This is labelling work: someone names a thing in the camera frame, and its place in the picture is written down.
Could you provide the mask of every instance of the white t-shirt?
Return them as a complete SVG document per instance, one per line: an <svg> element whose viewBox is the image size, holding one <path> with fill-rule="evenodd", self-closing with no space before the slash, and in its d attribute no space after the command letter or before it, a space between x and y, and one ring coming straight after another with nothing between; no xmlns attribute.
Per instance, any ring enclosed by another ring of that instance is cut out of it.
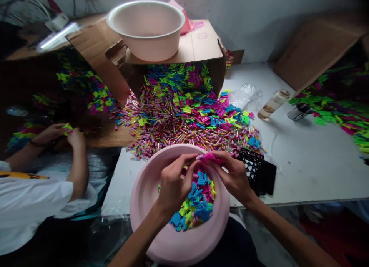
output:
<svg viewBox="0 0 369 267"><path fill-rule="evenodd" d="M0 161L0 170L11 171ZM97 191L88 184L86 194L68 203L73 183L68 172L43 173L49 179L0 178L0 255L11 253L26 244L37 227L49 216L67 218L97 202Z"/></svg>

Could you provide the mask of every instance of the cardboard sheet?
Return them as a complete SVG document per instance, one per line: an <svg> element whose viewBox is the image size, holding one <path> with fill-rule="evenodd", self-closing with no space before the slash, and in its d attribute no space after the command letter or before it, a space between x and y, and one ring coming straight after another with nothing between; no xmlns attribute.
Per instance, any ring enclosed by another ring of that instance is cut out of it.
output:
<svg viewBox="0 0 369 267"><path fill-rule="evenodd" d="M356 13L314 17L296 33L273 71L293 87L297 95L368 32L368 20Z"/></svg>

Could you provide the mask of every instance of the person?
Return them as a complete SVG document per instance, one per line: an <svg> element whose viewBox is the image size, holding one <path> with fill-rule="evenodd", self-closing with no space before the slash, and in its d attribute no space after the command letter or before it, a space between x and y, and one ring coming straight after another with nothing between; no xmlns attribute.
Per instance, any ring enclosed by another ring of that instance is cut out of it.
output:
<svg viewBox="0 0 369 267"><path fill-rule="evenodd" d="M86 210L106 184L108 168L96 168L100 158L87 153L79 128L67 136L72 153L39 156L49 142L64 135L64 125L51 125L0 161L0 255L17 258L15 253L47 217L67 218ZM21 173L30 169L36 174Z"/></svg>
<svg viewBox="0 0 369 267"><path fill-rule="evenodd" d="M250 188L246 167L242 161L232 158L225 151L211 153L224 162L223 166L227 172L214 162L208 161L208 164L218 173L227 190L264 224L298 265L339 266L324 250L256 196ZM183 154L162 170L158 199L141 225L117 252L109 267L143 266L151 242L180 209L191 190L192 174L199 161L190 165L184 180L180 179L180 175L184 165L196 156L197 154ZM229 219L215 250L196 266L263 266L258 260L249 233L241 224L232 220Z"/></svg>

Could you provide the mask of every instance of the plastic bottle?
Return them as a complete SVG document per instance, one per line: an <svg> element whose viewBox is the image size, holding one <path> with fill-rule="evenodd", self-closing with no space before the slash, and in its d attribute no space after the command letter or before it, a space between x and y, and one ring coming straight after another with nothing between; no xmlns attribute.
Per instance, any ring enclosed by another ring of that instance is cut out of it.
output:
<svg viewBox="0 0 369 267"><path fill-rule="evenodd" d="M287 90L276 91L272 98L262 107L258 112L258 117L260 119L267 119L272 115L280 106L284 104L291 97L291 93Z"/></svg>

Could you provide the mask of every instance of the pink plastic basin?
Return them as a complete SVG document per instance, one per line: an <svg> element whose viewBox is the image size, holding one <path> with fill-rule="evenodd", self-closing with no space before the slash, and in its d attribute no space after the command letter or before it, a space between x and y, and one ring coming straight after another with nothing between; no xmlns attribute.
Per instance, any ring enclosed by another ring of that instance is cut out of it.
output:
<svg viewBox="0 0 369 267"><path fill-rule="evenodd" d="M130 216L133 231L142 223L158 198L158 184L164 167L181 154L206 154L204 149L190 144L175 144L154 154L142 168L132 190ZM213 216L206 223L185 232L177 232L167 224L150 245L147 256L153 261L175 266L189 266L204 259L216 247L226 228L230 198L218 174L207 166L206 171L214 181L217 192Z"/></svg>
<svg viewBox="0 0 369 267"><path fill-rule="evenodd" d="M178 51L185 16L176 7L161 1L142 0L112 9L106 21L121 35L139 59L158 62Z"/></svg>

